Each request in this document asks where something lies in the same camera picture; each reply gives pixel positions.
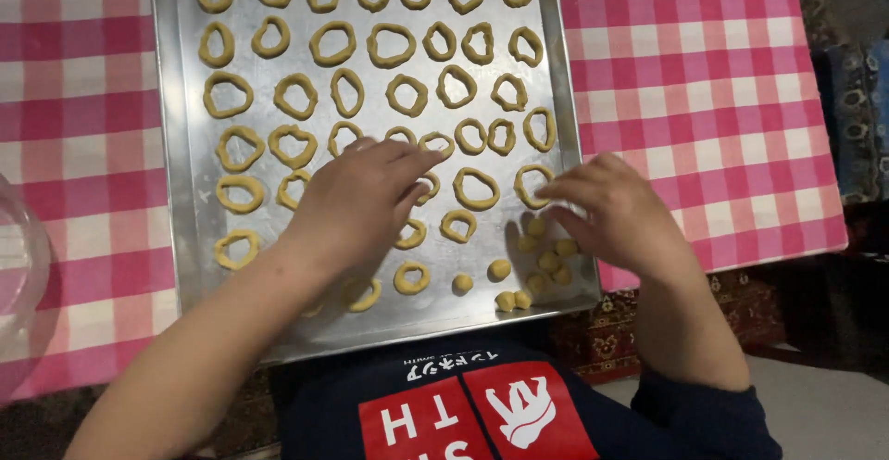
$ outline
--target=person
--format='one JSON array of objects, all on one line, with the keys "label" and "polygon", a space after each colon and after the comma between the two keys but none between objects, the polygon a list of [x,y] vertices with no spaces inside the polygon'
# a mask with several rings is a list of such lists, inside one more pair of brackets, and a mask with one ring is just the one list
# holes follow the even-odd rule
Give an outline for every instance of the person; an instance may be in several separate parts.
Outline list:
[{"label": "person", "polygon": [[[107,388],[66,457],[194,451],[278,334],[337,278],[392,247],[429,191],[420,175],[442,160],[391,139],[344,149],[317,171],[277,242]],[[464,334],[388,346],[304,382],[285,403],[283,458],[782,456],[738,341],[648,182],[603,153],[536,194],[585,209],[586,218],[553,204],[545,215],[584,252],[641,280],[644,371],[631,409],[540,352]]]}]

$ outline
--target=metal baking tray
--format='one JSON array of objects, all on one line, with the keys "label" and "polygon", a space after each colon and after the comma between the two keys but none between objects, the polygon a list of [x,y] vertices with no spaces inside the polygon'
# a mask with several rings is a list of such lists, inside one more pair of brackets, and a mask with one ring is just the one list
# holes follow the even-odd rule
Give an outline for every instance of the metal baking tray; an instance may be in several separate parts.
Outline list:
[{"label": "metal baking tray", "polygon": [[[173,252],[177,289],[181,312],[187,311],[212,291],[228,274],[213,258],[213,244],[230,229],[250,228],[261,235],[263,246],[273,243],[290,219],[291,212],[275,203],[275,192],[281,179],[290,173],[267,149],[266,153],[245,173],[261,180],[266,189],[262,206],[249,215],[233,215],[222,208],[215,196],[216,182],[225,174],[214,149],[219,136],[230,125],[247,125],[262,138],[279,125],[298,124],[313,132],[318,140],[317,154],[306,170],[314,172],[332,157],[326,147],[332,125],[342,120],[330,98],[330,79],[335,68],[320,68],[308,51],[308,40],[317,28],[334,20],[346,20],[355,29],[357,50],[343,67],[354,70],[363,82],[364,105],[349,121],[358,125],[365,135],[381,139],[395,125],[404,125],[422,135],[440,131],[453,136],[454,127],[467,117],[490,125],[496,118],[506,118],[516,125],[517,143],[508,157],[501,157],[490,149],[475,157],[468,157],[460,149],[433,171],[441,181],[441,190],[427,204],[413,211],[412,217],[423,221],[428,235],[423,244],[409,251],[392,250],[374,275],[383,283],[377,303],[364,313],[350,314],[336,299],[336,292],[314,318],[299,318],[284,333],[276,347],[266,356],[266,363],[307,359],[339,352],[379,346],[405,340],[416,340],[440,334],[490,327],[520,320],[545,318],[581,309],[590,309],[600,298],[595,264],[581,256],[571,260],[574,282],[565,288],[550,284],[545,298],[537,298],[528,310],[515,309],[510,313],[495,310],[495,296],[502,291],[522,288],[522,279],[534,268],[536,254],[520,254],[515,248],[517,222],[527,222],[531,213],[513,190],[517,170],[525,164],[544,164],[559,173],[582,162],[580,142],[575,120],[571,73],[568,67],[559,0],[533,0],[521,9],[510,9],[502,0],[484,0],[482,5],[461,16],[447,0],[432,0],[423,11],[408,11],[400,0],[390,0],[377,13],[360,8],[357,0],[339,0],[335,11],[312,13],[306,0],[292,0],[286,9],[273,9],[259,0],[235,0],[231,8],[218,15],[201,11],[196,0],[152,0],[157,27],[157,58],[159,66],[164,146],[170,191]],[[267,15],[283,18],[292,33],[289,49],[280,57],[264,60],[250,49],[250,39]],[[205,27],[220,21],[231,29],[236,41],[236,56],[222,70],[246,79],[255,92],[255,100],[245,113],[226,120],[214,120],[202,102],[206,78],[213,69],[197,57],[198,45]],[[422,38],[436,21],[442,21],[457,37],[454,57],[443,63],[430,59],[422,47]],[[364,40],[373,25],[391,22],[405,25],[417,41],[414,56],[405,64],[390,70],[374,68],[367,54]],[[487,66],[470,63],[460,49],[460,41],[468,28],[479,22],[490,22],[494,27],[495,60]],[[526,25],[545,46],[545,57],[537,68],[517,63],[507,52],[509,35]],[[276,44],[274,30],[267,35],[267,46]],[[400,36],[379,38],[380,54],[400,53],[406,46]],[[480,42],[478,35],[474,42]],[[322,41],[322,50],[330,55],[342,48],[345,36],[334,32]],[[214,54],[221,48],[211,44]],[[468,71],[478,85],[476,98],[464,107],[450,110],[435,95],[438,75],[448,64],[457,64]],[[275,85],[289,74],[301,72],[311,78],[318,90],[319,102],[315,113],[304,122],[279,111],[272,103]],[[503,73],[520,77],[528,92],[526,112],[505,113],[490,99],[495,79]],[[388,106],[386,85],[398,74],[412,76],[429,90],[428,106],[417,118],[408,118]],[[356,94],[340,81],[339,88],[348,105]],[[448,90],[453,98],[465,93],[461,85]],[[504,96],[508,85],[502,88]],[[220,108],[241,103],[241,96],[230,85],[217,86],[214,97]],[[400,87],[398,97],[411,104],[408,87]],[[292,87],[287,95],[299,109],[305,101],[299,87]],[[522,134],[526,113],[534,107],[548,107],[557,121],[558,141],[545,155],[534,150]],[[475,143],[478,139],[470,136]],[[340,134],[340,146],[349,140],[347,131]],[[251,147],[229,142],[233,158],[246,157]],[[443,238],[438,231],[446,212],[460,208],[451,182],[458,170],[471,166],[482,170],[497,181],[501,190],[500,202],[491,210],[476,213],[478,230],[467,245],[458,245]],[[542,182],[526,177],[528,186]],[[470,177],[465,185],[470,197],[486,197],[480,183]],[[230,195],[234,201],[239,195]],[[561,229],[549,229],[554,238]],[[513,273],[500,283],[488,280],[486,270],[491,261],[509,258]],[[392,285],[395,269],[405,260],[415,260],[428,266],[432,281],[419,295],[399,295]],[[465,295],[451,291],[451,280],[458,272],[472,275],[475,288]]]}]

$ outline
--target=sleeve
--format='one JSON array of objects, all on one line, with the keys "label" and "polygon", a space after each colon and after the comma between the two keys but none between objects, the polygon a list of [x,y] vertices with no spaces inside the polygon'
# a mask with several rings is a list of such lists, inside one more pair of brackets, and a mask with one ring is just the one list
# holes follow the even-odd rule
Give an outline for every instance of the sleeve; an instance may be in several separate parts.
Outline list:
[{"label": "sleeve", "polygon": [[765,426],[757,391],[681,384],[643,372],[630,408],[672,434],[722,458],[782,458]]}]

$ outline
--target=baking tray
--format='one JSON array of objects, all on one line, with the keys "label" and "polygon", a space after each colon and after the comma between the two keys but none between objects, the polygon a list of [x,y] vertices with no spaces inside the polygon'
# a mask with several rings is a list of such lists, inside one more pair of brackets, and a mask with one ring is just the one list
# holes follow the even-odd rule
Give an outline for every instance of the baking tray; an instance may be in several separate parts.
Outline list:
[{"label": "baking tray", "polygon": [[[213,150],[223,131],[230,125],[248,125],[266,139],[279,125],[298,124],[303,130],[313,132],[319,144],[317,154],[306,170],[314,172],[332,158],[325,149],[326,141],[332,125],[343,119],[330,98],[329,83],[335,68],[318,67],[307,43],[317,28],[334,20],[346,20],[355,29],[357,50],[342,66],[356,71],[363,82],[363,108],[349,121],[362,128],[365,135],[381,139],[389,128],[404,125],[414,131],[417,138],[433,131],[452,137],[454,127],[467,117],[476,118],[485,126],[496,118],[506,118],[517,127],[517,144],[505,158],[490,149],[476,157],[468,157],[456,149],[445,164],[433,170],[441,181],[439,194],[412,214],[413,218],[426,224],[426,240],[409,251],[392,250],[374,275],[383,284],[382,296],[377,303],[364,313],[350,314],[345,312],[336,293],[331,293],[322,311],[314,318],[297,319],[264,361],[284,362],[349,352],[545,318],[596,305],[600,289],[595,264],[578,256],[570,261],[575,279],[569,287],[554,288],[550,284],[550,292],[545,298],[536,298],[537,304],[528,310],[495,311],[495,296],[502,291],[522,288],[521,278],[533,269],[536,256],[520,254],[515,249],[517,222],[527,222],[531,216],[512,188],[516,171],[525,164],[535,163],[547,165],[558,173],[582,162],[559,0],[533,0],[521,9],[509,9],[502,0],[484,0],[479,8],[464,16],[455,12],[447,0],[432,0],[423,11],[408,11],[400,0],[390,0],[386,9],[375,14],[361,9],[357,0],[339,0],[337,9],[327,14],[312,13],[305,0],[292,0],[283,10],[264,6],[259,0],[235,0],[228,11],[218,15],[201,11],[196,0],[152,2],[157,26],[164,146],[181,313],[194,306],[228,274],[213,258],[213,244],[218,239],[230,229],[250,228],[260,234],[265,247],[275,241],[291,216],[289,210],[274,200],[278,183],[290,170],[268,149],[245,173],[261,180],[265,186],[266,196],[261,208],[243,216],[233,215],[222,208],[215,196],[215,186],[225,172]],[[250,49],[250,39],[267,15],[283,18],[292,33],[287,52],[272,60],[264,60]],[[223,70],[242,76],[255,92],[249,110],[225,120],[214,120],[206,112],[202,95],[205,80],[213,69],[197,58],[201,35],[206,25],[214,20],[227,25],[236,40],[236,56]],[[430,59],[421,43],[428,27],[439,20],[454,32],[458,45],[454,57],[444,63]],[[415,55],[397,68],[374,68],[367,54],[364,40],[373,25],[380,22],[405,25],[417,41]],[[495,60],[483,67],[470,63],[459,48],[468,28],[479,22],[490,22],[495,36]],[[528,26],[544,43],[546,55],[537,68],[517,63],[507,52],[509,35],[521,25]],[[275,31],[269,32],[272,35],[267,36],[270,40],[266,40],[266,45],[272,46],[276,43]],[[392,36],[391,39],[381,36],[378,40],[381,55],[394,55],[406,46],[403,39]],[[341,33],[328,34],[322,49],[326,50],[325,55],[330,55],[344,44],[345,37]],[[220,47],[214,48],[213,45],[211,48],[216,54]],[[457,64],[468,71],[478,85],[476,98],[456,110],[445,108],[435,95],[438,75],[448,64]],[[304,122],[295,121],[272,103],[275,85],[296,72],[309,76],[319,95],[315,113]],[[489,95],[494,81],[503,73],[512,73],[524,81],[529,96],[526,112],[505,113],[491,101]],[[417,118],[397,113],[386,102],[386,85],[398,74],[415,77],[428,87],[428,106]],[[233,88],[216,88],[213,95],[219,108],[241,103]],[[351,88],[340,81],[340,90],[347,97],[347,104],[351,105],[351,98],[355,97],[350,93]],[[411,102],[406,97],[410,98],[410,92],[406,90],[407,87],[400,87],[398,97],[409,105]],[[449,86],[448,90],[452,97],[462,97],[463,89],[459,85],[453,89]],[[510,97],[506,93],[508,85],[502,90],[506,97]],[[288,94],[289,100],[301,96],[299,87],[293,87],[291,91],[293,95]],[[301,108],[299,99],[292,103],[297,109]],[[534,150],[522,134],[526,113],[539,106],[550,108],[557,121],[557,145],[545,155]],[[348,140],[346,131],[342,132],[340,145]],[[229,142],[233,158],[245,157],[250,150],[245,144]],[[446,212],[461,208],[451,182],[463,166],[477,168],[494,177],[501,189],[501,200],[493,209],[475,214],[477,232],[467,245],[458,245],[443,238],[438,227]],[[542,178],[535,180],[530,176],[526,181],[533,189]],[[490,194],[470,177],[465,187],[470,197]],[[240,201],[239,195],[230,197]],[[560,229],[549,229],[548,232],[549,238],[555,238]],[[493,283],[488,280],[486,269],[498,258],[513,262],[513,274],[500,283]],[[431,271],[432,282],[419,295],[399,295],[394,290],[394,271],[405,260],[420,261]],[[475,282],[475,288],[465,295],[456,295],[451,290],[451,280],[458,272],[469,273]]]}]

